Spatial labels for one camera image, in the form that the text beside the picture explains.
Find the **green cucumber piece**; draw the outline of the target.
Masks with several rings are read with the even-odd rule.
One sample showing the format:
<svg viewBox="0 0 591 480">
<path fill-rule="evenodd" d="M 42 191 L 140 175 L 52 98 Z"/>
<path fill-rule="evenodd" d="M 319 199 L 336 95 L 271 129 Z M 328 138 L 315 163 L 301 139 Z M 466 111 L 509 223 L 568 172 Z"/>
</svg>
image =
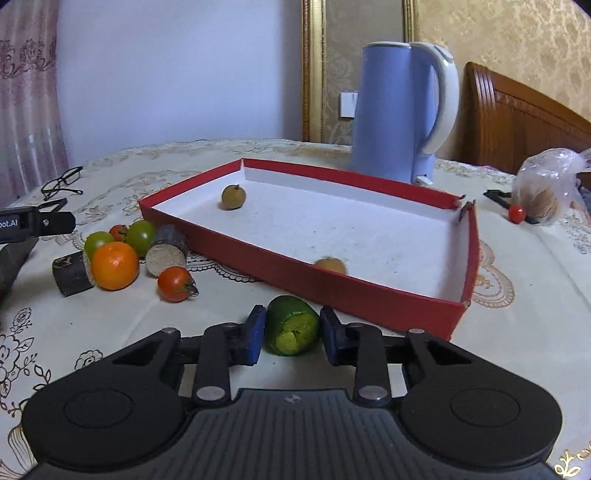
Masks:
<svg viewBox="0 0 591 480">
<path fill-rule="evenodd" d="M 266 307 L 266 347 L 276 355 L 297 356 L 311 351 L 320 338 L 320 317 L 307 302 L 280 295 Z"/>
</svg>

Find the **dark sugarcane piece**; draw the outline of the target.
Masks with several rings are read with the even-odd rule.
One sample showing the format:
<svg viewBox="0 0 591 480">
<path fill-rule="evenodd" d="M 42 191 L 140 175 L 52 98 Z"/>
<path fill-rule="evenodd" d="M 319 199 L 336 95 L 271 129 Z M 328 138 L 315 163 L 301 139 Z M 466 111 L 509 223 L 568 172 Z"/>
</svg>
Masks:
<svg viewBox="0 0 591 480">
<path fill-rule="evenodd" d="M 159 227 L 145 255 L 147 272 L 158 277 L 173 266 L 185 267 L 188 254 L 185 236 L 172 224 Z"/>
<path fill-rule="evenodd" d="M 82 293 L 95 286 L 90 260 L 84 250 L 56 258 L 52 262 L 52 274 L 64 297 Z"/>
</svg>

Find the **green tomato small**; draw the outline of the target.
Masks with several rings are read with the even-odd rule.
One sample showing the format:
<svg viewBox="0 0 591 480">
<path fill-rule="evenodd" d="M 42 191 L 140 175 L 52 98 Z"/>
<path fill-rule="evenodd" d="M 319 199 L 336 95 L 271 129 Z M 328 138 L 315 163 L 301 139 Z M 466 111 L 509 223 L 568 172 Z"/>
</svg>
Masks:
<svg viewBox="0 0 591 480">
<path fill-rule="evenodd" d="M 113 236 L 106 231 L 96 231 L 91 233 L 85 240 L 84 251 L 89 259 L 92 259 L 96 250 L 105 244 L 113 242 Z"/>
</svg>

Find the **small red tomato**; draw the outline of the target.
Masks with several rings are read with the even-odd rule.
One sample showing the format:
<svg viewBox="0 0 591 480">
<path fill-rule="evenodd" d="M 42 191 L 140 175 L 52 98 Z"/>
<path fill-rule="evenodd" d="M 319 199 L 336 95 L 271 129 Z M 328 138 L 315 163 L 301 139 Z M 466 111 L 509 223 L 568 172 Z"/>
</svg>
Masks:
<svg viewBox="0 0 591 480">
<path fill-rule="evenodd" d="M 124 242 L 126 238 L 128 227 L 124 224 L 117 224 L 110 228 L 109 234 L 114 241 Z"/>
</svg>

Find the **orange tangerine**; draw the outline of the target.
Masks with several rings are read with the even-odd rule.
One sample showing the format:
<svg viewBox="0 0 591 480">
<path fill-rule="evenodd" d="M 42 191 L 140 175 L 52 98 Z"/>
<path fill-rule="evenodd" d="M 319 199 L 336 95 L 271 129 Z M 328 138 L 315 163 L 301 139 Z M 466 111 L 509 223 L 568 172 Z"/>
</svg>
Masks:
<svg viewBox="0 0 591 480">
<path fill-rule="evenodd" d="M 124 242 L 106 243 L 92 256 L 91 273 L 98 287 L 108 291 L 121 290 L 136 280 L 139 258 Z"/>
</svg>

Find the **green tomato large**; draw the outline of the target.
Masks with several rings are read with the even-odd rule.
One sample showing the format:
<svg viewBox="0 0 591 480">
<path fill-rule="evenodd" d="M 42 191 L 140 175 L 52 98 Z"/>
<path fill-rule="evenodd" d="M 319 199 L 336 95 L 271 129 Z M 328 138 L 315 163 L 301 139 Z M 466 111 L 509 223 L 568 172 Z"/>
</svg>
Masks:
<svg viewBox="0 0 591 480">
<path fill-rule="evenodd" d="M 132 223 L 125 233 L 125 243 L 142 259 L 149 250 L 156 233 L 155 226 L 146 220 Z"/>
</svg>

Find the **pink floral curtain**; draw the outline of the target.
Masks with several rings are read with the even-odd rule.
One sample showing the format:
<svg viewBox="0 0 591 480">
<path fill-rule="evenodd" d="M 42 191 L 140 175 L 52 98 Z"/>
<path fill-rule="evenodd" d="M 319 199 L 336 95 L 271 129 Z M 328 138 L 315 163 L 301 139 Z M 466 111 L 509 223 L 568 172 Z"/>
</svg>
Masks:
<svg viewBox="0 0 591 480">
<path fill-rule="evenodd" d="M 57 1 L 1 8 L 1 204 L 68 168 L 57 101 Z"/>
</svg>

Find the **black eyeglasses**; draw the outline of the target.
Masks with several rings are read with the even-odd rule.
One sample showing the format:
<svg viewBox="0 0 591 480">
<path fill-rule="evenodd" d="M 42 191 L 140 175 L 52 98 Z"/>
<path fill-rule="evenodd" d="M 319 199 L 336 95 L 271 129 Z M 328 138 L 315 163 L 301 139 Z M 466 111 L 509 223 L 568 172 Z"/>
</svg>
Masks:
<svg viewBox="0 0 591 480">
<path fill-rule="evenodd" d="M 81 178 L 82 166 L 76 166 L 68 169 L 59 177 L 48 181 L 40 189 L 43 200 L 48 201 L 60 192 L 69 192 L 76 195 L 82 195 L 81 189 L 73 188 L 72 185 Z"/>
</svg>

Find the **brown longan near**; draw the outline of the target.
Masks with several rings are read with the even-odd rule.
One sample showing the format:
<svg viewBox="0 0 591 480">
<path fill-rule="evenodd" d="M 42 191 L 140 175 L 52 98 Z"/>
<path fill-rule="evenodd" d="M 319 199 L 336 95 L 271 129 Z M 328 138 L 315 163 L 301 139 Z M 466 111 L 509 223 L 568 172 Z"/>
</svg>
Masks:
<svg viewBox="0 0 591 480">
<path fill-rule="evenodd" d="M 339 260 L 339 258 L 335 257 L 324 257 L 318 259 L 314 263 L 315 267 L 322 268 L 328 271 L 332 271 L 335 273 L 339 273 L 342 275 L 348 274 L 348 270 L 346 269 L 346 264 Z"/>
</svg>

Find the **brown longan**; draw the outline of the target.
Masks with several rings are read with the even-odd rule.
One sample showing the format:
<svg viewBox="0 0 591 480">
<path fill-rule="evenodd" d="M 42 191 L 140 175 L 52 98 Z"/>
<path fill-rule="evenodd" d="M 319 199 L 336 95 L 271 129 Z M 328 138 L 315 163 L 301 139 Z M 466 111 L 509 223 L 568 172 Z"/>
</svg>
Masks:
<svg viewBox="0 0 591 480">
<path fill-rule="evenodd" d="M 235 210 L 242 208 L 246 200 L 246 192 L 242 186 L 231 184 L 221 192 L 221 206 L 224 210 Z"/>
<path fill-rule="evenodd" d="M 348 270 L 346 269 L 346 264 L 339 260 L 339 258 L 335 257 L 324 257 L 318 259 L 314 263 L 315 267 L 322 268 L 328 271 L 332 271 L 335 273 L 339 273 L 342 275 L 348 274 Z"/>
</svg>

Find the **red shallow box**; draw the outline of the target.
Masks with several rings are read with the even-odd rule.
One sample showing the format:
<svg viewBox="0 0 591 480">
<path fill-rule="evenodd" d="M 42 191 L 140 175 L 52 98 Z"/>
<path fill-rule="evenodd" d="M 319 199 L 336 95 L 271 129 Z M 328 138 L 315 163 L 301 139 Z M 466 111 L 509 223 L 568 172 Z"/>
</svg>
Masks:
<svg viewBox="0 0 591 480">
<path fill-rule="evenodd" d="M 242 208 L 221 192 L 245 189 Z M 446 192 L 304 164 L 242 158 L 141 199 L 189 248 L 308 301 L 380 326 L 450 338 L 479 268 L 476 208 Z M 335 257 L 342 275 L 314 263 Z"/>
</svg>

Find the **brown longan far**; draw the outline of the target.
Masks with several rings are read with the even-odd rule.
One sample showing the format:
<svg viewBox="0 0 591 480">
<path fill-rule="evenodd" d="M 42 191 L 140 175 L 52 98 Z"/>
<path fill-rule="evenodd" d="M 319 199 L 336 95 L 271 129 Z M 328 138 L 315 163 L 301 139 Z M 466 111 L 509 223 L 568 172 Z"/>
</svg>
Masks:
<svg viewBox="0 0 591 480">
<path fill-rule="evenodd" d="M 231 184 L 221 192 L 221 206 L 224 210 L 235 210 L 242 208 L 246 200 L 246 192 L 242 186 Z"/>
</svg>

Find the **floral tablecloth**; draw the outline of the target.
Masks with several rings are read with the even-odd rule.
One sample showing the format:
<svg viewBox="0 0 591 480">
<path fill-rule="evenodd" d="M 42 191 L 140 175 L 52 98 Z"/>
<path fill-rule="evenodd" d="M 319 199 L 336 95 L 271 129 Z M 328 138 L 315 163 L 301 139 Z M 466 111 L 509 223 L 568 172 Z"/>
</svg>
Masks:
<svg viewBox="0 0 591 480">
<path fill-rule="evenodd" d="M 245 321 L 256 305 L 290 295 L 315 312 L 321 305 L 211 260 L 190 249 L 187 268 L 199 294 L 163 300 L 157 281 L 139 261 L 128 287 L 95 286 L 64 297 L 52 262 L 84 250 L 96 231 L 144 220 L 142 198 L 226 163 L 260 159 L 349 172 L 349 149 L 288 141 L 197 141 L 128 149 L 90 162 L 60 192 L 72 212 L 72 233 L 43 237 L 22 266 L 1 306 L 1 475 L 18 479 L 36 464 L 22 414 L 62 377 L 94 373 L 100 360 L 156 332 L 204 334 L 208 327 Z M 448 160 L 437 162 L 430 189 L 461 197 L 476 208 L 479 268 L 471 302 L 450 338 L 455 345 L 546 389 L 559 403 L 560 434 L 547 460 L 553 478 L 590 475 L 590 221 L 567 209 L 552 225 L 513 224 L 484 196 L 508 191 L 510 174 Z M 345 323 L 392 330 L 335 310 Z"/>
</svg>

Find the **tiny red cherry tomato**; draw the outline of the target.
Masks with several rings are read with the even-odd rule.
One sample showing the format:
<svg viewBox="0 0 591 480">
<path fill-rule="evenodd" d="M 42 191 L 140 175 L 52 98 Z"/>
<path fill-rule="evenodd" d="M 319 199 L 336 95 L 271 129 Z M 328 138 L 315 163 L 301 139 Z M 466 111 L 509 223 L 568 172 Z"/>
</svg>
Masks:
<svg viewBox="0 0 591 480">
<path fill-rule="evenodd" d="M 513 224 L 521 224 L 527 218 L 527 213 L 523 207 L 513 204 L 508 209 L 508 219 Z"/>
</svg>

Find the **black holder near bag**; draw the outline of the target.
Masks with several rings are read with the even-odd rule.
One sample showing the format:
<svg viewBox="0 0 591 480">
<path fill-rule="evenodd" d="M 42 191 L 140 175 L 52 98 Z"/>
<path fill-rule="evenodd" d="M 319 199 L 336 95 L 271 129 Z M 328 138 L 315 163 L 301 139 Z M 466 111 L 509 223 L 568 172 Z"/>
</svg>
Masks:
<svg viewBox="0 0 591 480">
<path fill-rule="evenodd" d="M 512 205 L 512 195 L 510 192 L 504 192 L 498 189 L 489 189 L 484 193 L 484 196 L 507 210 Z M 527 222 L 531 225 L 539 224 L 538 220 L 535 220 L 529 215 L 527 215 L 527 218 L 524 222 Z"/>
</svg>

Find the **clear plastic bag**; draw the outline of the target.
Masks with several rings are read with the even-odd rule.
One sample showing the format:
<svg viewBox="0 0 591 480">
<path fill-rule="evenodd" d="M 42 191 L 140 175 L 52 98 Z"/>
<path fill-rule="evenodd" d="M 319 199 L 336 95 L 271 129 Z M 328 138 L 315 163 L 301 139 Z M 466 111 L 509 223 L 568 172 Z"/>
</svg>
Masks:
<svg viewBox="0 0 591 480">
<path fill-rule="evenodd" d="M 551 148 L 527 158 L 512 182 L 511 203 L 540 225 L 552 225 L 571 208 L 590 214 L 577 176 L 590 172 L 590 150 Z"/>
</svg>

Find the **blue electric kettle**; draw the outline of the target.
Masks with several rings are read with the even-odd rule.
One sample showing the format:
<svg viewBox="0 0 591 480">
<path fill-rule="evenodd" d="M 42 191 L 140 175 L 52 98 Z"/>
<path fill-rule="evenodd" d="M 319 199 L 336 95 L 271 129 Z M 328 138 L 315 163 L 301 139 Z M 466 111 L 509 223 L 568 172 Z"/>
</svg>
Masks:
<svg viewBox="0 0 591 480">
<path fill-rule="evenodd" d="M 363 48 L 351 168 L 420 186 L 433 184 L 437 151 L 459 111 L 453 55 L 429 42 L 377 41 Z"/>
</svg>

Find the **wooden headboard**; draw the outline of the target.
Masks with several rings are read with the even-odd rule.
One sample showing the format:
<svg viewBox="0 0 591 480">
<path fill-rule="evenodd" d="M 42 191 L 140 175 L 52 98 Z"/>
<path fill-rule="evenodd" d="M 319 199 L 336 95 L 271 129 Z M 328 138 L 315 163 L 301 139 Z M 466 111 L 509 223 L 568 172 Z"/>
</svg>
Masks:
<svg viewBox="0 0 591 480">
<path fill-rule="evenodd" d="M 544 150 L 590 147 L 590 122 L 537 90 L 474 62 L 464 83 L 461 162 L 515 174 Z"/>
</svg>

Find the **white wall switch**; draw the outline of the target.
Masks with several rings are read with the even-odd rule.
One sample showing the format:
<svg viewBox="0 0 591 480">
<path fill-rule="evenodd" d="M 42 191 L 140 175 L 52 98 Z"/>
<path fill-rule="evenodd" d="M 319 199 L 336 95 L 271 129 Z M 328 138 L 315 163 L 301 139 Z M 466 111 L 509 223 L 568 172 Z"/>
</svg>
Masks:
<svg viewBox="0 0 591 480">
<path fill-rule="evenodd" d="M 358 92 L 348 91 L 339 95 L 339 118 L 352 120 L 356 116 L 356 102 L 358 102 Z"/>
</svg>

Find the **gold picture frame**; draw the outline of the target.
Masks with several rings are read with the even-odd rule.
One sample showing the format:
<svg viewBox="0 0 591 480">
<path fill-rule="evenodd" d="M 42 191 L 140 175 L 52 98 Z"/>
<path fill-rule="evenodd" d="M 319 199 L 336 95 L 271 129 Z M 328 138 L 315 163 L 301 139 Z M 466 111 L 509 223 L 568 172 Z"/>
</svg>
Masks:
<svg viewBox="0 0 591 480">
<path fill-rule="evenodd" d="M 339 99 L 359 88 L 363 47 L 413 41 L 416 26 L 414 1 L 301 1 L 304 141 L 349 145 Z"/>
</svg>

